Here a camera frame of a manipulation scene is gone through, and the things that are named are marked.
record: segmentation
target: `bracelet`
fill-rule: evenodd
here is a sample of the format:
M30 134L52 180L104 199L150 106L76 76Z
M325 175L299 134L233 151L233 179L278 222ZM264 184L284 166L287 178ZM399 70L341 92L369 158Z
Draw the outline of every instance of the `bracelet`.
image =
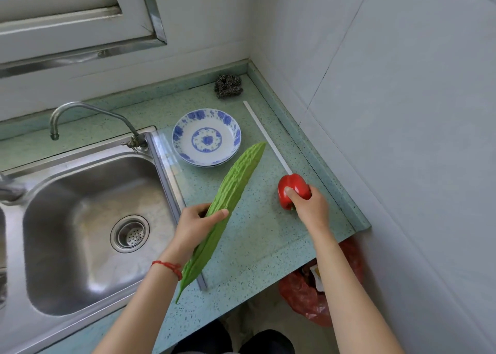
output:
M183 279L183 273L181 272L181 264L164 263L163 261L160 260L152 261L152 265L153 264L162 264L164 267L167 267L171 271L173 271L176 274L177 278L179 278L179 281Z

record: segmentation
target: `hand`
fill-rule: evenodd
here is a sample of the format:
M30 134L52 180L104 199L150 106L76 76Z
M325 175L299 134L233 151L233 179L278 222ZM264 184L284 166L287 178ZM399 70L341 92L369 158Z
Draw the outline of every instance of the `hand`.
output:
M295 205L298 217L305 224L314 241L320 233L331 232L329 230L329 206L317 187L310 185L312 197L308 200L301 198L293 188L286 187L284 191Z
M198 204L184 208L174 238L160 256L160 260L166 258L167 260L163 261L184 265L193 254L193 250L206 238L214 225L228 216L229 211L222 209L205 217L210 204Z

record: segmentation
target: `red plastic bag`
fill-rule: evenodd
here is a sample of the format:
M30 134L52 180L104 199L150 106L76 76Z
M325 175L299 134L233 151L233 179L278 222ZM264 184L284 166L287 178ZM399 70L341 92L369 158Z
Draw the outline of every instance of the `red plastic bag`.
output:
M360 283L363 283L363 259L354 239L348 238L339 243L344 256L350 263ZM297 312L308 320L323 326L331 327L332 320L325 294L315 288L315 278L310 267L317 261L313 259L279 281L279 294Z

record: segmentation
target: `forearm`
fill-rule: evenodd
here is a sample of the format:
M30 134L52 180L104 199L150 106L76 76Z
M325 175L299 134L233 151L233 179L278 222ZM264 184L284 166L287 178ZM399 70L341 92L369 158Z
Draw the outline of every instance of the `forearm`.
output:
M170 247L158 259L184 264L187 256ZM151 353L176 285L176 274L161 264L153 265L94 353Z
M403 353L332 234L327 228L314 232L319 233L313 241L339 352Z

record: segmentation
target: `metal faucet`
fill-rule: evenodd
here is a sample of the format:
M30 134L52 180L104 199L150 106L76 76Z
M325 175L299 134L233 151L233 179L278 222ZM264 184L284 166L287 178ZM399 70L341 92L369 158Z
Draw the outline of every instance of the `metal faucet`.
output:
M145 140L145 135L142 133L138 133L136 129L133 127L133 125L127 120L125 117L119 114L111 113L108 110L104 110L102 108L98 108L96 106L92 106L89 104L86 104L84 102L68 102L66 104L60 105L57 107L53 113L52 116L50 117L50 137L52 140L58 140L59 139L59 130L57 128L57 122L59 120L60 115L73 107L84 107L93 111L96 111L97 113L102 113L106 115L113 116L114 118L121 119L127 127L131 130L133 135L131 136L131 140L129 140L127 143L122 143L122 145L127 145L128 147L132 148L136 152L136 148L141 147L141 148L147 148L148 144L146 143Z
M8 176L0 172L0 201L16 201L24 193L26 189L21 184L17 184Z

